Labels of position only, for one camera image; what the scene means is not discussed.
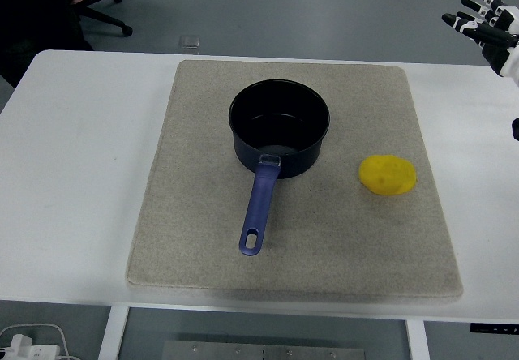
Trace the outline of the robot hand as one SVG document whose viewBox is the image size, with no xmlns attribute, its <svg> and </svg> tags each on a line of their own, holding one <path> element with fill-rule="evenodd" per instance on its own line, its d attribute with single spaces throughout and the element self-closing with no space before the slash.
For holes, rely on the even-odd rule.
<svg viewBox="0 0 519 360">
<path fill-rule="evenodd" d="M 461 4 L 474 13 L 445 13 L 442 20 L 475 42 L 498 76 L 517 83 L 518 8 L 502 0 L 461 0 Z"/>
</svg>

